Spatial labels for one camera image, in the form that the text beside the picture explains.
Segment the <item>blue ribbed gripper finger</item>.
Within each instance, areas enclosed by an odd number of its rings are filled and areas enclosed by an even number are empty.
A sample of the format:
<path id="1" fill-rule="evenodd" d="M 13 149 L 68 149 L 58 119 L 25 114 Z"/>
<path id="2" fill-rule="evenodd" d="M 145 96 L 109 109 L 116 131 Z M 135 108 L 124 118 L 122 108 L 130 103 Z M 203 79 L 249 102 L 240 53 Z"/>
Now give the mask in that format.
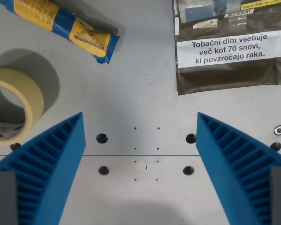
<path id="1" fill-rule="evenodd" d="M 203 113 L 196 147 L 231 225 L 270 225 L 270 170 L 281 154 Z"/>
<path id="2" fill-rule="evenodd" d="M 0 172 L 15 173 L 20 225 L 59 224 L 85 147 L 80 112 L 0 161 Z"/>

